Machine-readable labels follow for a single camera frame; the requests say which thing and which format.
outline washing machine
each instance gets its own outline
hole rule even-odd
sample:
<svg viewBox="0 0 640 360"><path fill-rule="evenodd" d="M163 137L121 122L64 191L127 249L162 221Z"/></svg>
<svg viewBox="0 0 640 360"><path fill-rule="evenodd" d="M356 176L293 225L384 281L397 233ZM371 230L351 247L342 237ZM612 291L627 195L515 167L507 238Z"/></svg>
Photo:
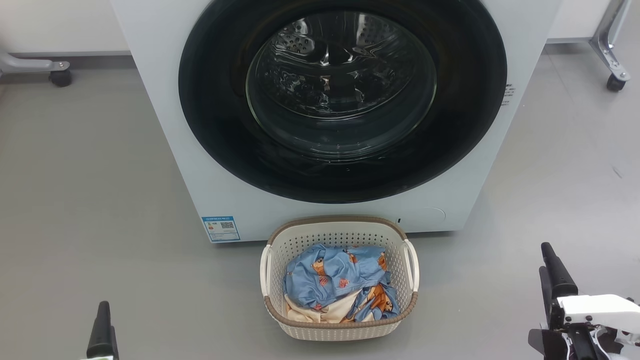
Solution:
<svg viewBox="0 0 640 360"><path fill-rule="evenodd" d="M560 0L112 0L211 242L461 229Z"/></svg>

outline blue printed fabric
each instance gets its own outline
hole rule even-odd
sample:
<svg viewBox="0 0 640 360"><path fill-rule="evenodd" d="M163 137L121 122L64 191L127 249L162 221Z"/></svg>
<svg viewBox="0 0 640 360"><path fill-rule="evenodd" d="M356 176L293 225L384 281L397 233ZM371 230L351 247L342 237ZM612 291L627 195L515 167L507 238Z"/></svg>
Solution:
<svg viewBox="0 0 640 360"><path fill-rule="evenodd" d="M398 314L389 279L382 247L315 244L287 265L284 291L300 307L320 310L361 290L346 320L362 321L369 313L379 320Z"/></svg>

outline clothes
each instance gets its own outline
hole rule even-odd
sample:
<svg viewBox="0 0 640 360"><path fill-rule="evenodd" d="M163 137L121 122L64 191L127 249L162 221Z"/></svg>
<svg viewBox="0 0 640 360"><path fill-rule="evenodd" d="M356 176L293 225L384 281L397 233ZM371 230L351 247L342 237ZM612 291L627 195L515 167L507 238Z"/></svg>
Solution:
<svg viewBox="0 0 640 360"><path fill-rule="evenodd" d="M315 244L287 265L283 282L291 320L335 323L399 314L382 247Z"/></svg>

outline caster wheel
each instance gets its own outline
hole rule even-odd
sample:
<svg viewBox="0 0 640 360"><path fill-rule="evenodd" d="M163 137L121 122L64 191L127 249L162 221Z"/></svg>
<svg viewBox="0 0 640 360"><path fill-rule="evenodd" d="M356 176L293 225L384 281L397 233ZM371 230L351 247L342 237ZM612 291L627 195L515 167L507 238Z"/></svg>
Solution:
<svg viewBox="0 0 640 360"><path fill-rule="evenodd" d="M52 71L49 74L49 80L57 87L63 88L71 85L71 71L69 69L63 71Z"/></svg>
<svg viewBox="0 0 640 360"><path fill-rule="evenodd" d="M611 91L620 91L623 87L625 87L626 81L620 81L613 74L609 76L609 80L607 81L607 89Z"/></svg>

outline metal leg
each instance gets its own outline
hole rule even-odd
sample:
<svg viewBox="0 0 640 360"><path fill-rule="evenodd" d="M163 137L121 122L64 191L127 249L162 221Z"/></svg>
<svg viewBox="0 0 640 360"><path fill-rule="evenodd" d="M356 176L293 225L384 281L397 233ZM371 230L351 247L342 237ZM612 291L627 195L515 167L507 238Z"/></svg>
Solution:
<svg viewBox="0 0 640 360"><path fill-rule="evenodd" d="M13 72L43 72L49 71L49 79L59 87L71 84L69 62L51 60L18 59L0 49L0 76Z"/></svg>
<svg viewBox="0 0 640 360"><path fill-rule="evenodd" d="M610 90L622 90L624 84L631 79L631 75L620 65L620 62L613 54L613 44L609 42L611 36L617 33L614 25L621 23L621 21L617 20L624 15L630 1L631 0L611 0L596 33L589 41L589 44L591 44L600 59L607 64L609 70L611 70L612 76L607 83L607 88Z"/></svg>

